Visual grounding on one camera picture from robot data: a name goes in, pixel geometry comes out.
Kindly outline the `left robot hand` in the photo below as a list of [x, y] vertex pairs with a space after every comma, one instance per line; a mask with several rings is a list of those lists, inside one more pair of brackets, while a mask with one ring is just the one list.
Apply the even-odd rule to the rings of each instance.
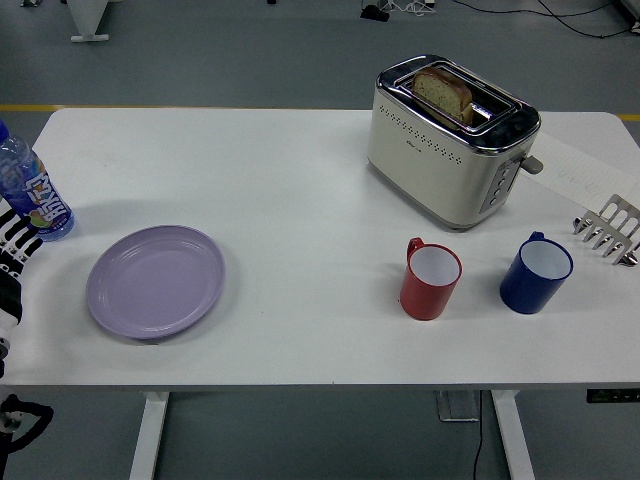
[[12, 330], [22, 319], [20, 277], [26, 263], [42, 246], [26, 217], [1, 199], [1, 345], [8, 346]]

